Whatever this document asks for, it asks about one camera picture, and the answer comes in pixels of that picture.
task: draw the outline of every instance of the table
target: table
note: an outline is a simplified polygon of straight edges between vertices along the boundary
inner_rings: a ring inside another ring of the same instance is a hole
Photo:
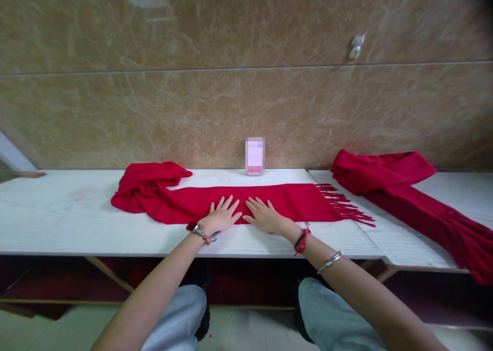
[[[268,186],[315,183],[303,169],[192,170],[185,187]],[[123,170],[47,170],[39,179],[0,184],[0,254],[71,256],[165,256],[185,237],[185,225],[158,223],[146,214],[114,208],[110,199]],[[376,259],[382,251],[352,220],[311,223],[322,241],[353,259]],[[204,247],[200,257],[289,258],[293,247],[251,225],[236,225]]]
[[[357,224],[382,250],[385,262],[389,264],[388,270],[380,277],[381,280],[399,270],[468,272],[459,269],[441,246],[365,198],[355,196],[341,187],[330,171],[310,170],[309,174],[318,183],[329,183],[338,188],[353,205],[376,220],[376,228]],[[493,228],[492,173],[437,173],[414,187],[467,217]]]

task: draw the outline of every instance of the folded scarf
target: folded scarf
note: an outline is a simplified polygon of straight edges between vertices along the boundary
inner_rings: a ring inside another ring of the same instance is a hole
[[[217,203],[222,196],[228,198],[233,195],[234,200],[240,200],[236,212],[244,214],[251,214],[245,204],[248,197],[259,197],[264,202],[269,199],[277,212],[293,221],[352,219],[365,224],[373,221],[356,207],[348,205],[349,200],[342,194],[332,193],[336,189],[328,184],[181,188],[173,191],[167,188],[177,186],[181,178],[190,176],[192,172],[174,162],[133,163],[125,170],[111,204],[126,212],[145,212],[161,223],[189,224],[208,215],[211,202]],[[248,223],[241,218],[236,224]]]
[[[331,171],[355,195],[445,248],[482,285],[493,285],[493,231],[411,185],[437,171],[418,152],[363,156],[341,150]]]

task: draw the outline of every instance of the hand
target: hand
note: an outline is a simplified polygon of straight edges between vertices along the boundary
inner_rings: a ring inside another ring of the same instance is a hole
[[[206,235],[210,237],[215,232],[222,232],[229,229],[241,217],[241,212],[237,212],[233,215],[240,200],[237,199],[236,202],[230,206],[232,200],[233,196],[230,196],[226,202],[224,201],[224,197],[221,197],[217,204],[217,208],[214,208],[214,202],[211,203],[209,215],[197,222]]]
[[[287,230],[296,229],[300,231],[301,228],[295,224],[291,219],[282,216],[274,209],[272,203],[267,200],[267,206],[262,202],[260,198],[249,198],[246,201],[246,205],[252,211],[254,216],[243,216],[243,219],[252,225],[255,225],[258,229],[269,234],[285,235]]]

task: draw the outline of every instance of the blurred box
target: blurred box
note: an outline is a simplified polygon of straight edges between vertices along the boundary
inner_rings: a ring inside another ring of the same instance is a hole
[[[245,139],[245,172],[247,176],[265,175],[266,140],[264,138]]]

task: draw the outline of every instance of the jeans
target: jeans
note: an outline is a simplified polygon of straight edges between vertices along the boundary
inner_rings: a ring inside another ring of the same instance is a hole
[[[387,349],[371,325],[318,280],[304,279],[298,297],[308,335],[322,351]],[[178,288],[142,350],[195,350],[195,333],[206,305],[202,288],[196,285]]]
[[[145,341],[142,351],[195,350],[195,332],[206,306],[207,299],[202,288],[196,285],[179,287],[163,317]]]
[[[371,325],[317,279],[303,279],[298,298],[305,329],[322,351],[387,349]]]

